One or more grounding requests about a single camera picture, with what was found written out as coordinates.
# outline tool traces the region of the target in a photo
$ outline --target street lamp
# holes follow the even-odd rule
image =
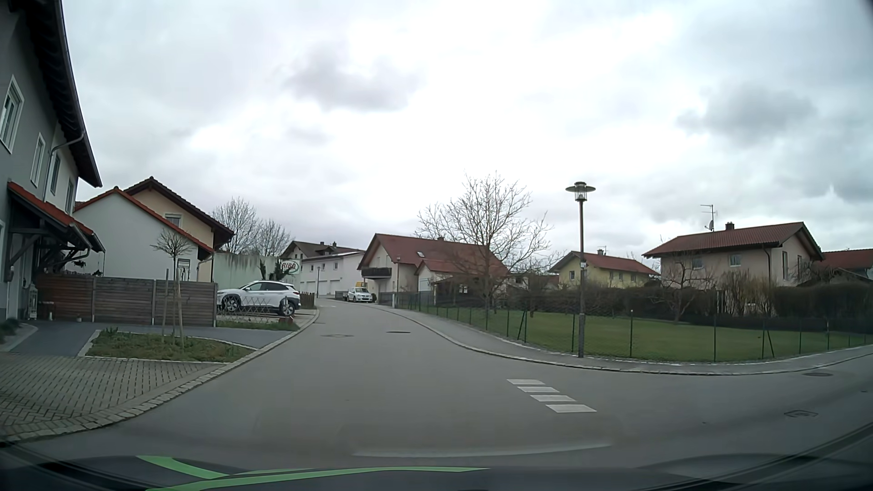
[[[585,218],[582,212],[582,205],[588,201],[588,193],[595,190],[593,186],[589,186],[582,181],[579,181],[567,188],[568,191],[574,194],[574,198],[579,202],[579,358],[585,356],[585,271],[588,266],[585,260]]]

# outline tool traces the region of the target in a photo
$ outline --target chain-link fence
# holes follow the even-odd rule
[[[796,356],[873,342],[873,316],[737,316],[714,308],[709,314],[682,313],[676,319],[669,309],[665,315],[656,309],[634,308],[633,302],[615,303],[596,295],[587,294],[586,299],[587,355],[729,362]],[[487,303],[478,295],[442,299],[430,292],[397,295],[398,308],[437,315],[546,349],[578,352],[578,290],[504,295],[493,299],[490,306]]]

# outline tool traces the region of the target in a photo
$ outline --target white suv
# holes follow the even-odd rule
[[[373,301],[373,295],[365,287],[349,288],[346,301]]]

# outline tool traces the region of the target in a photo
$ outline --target road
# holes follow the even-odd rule
[[[165,405],[26,445],[54,459],[153,454],[252,469],[636,467],[797,453],[873,419],[873,356],[817,370],[830,377],[578,370],[463,349],[366,305],[321,306],[289,342]],[[562,404],[592,411],[549,406]],[[785,414],[797,410],[815,415]]]

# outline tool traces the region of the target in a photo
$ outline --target wooden fence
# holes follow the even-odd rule
[[[105,278],[77,274],[41,274],[34,282],[39,291],[37,318],[59,321],[162,323],[164,296],[167,323],[172,323],[173,282],[136,278]],[[216,283],[182,281],[182,321],[186,326],[214,326]]]

